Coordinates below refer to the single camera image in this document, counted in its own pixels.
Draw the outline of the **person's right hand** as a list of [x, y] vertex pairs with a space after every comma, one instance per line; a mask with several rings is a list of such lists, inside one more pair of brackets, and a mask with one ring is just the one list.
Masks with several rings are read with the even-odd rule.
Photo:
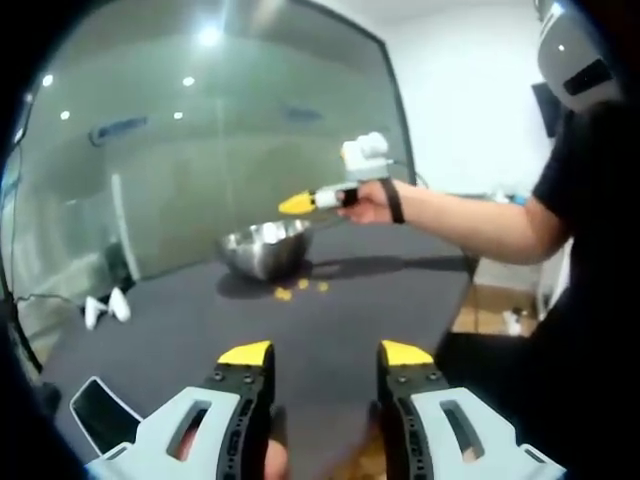
[[387, 196], [379, 181], [362, 183], [358, 201], [337, 210], [339, 216], [357, 224], [391, 224], [393, 222]]

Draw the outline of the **person's left hand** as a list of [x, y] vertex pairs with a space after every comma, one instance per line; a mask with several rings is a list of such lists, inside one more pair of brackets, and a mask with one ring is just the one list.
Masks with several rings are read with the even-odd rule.
[[289, 459], [287, 449], [278, 441], [268, 442], [265, 462], [265, 480], [287, 480], [289, 478]]

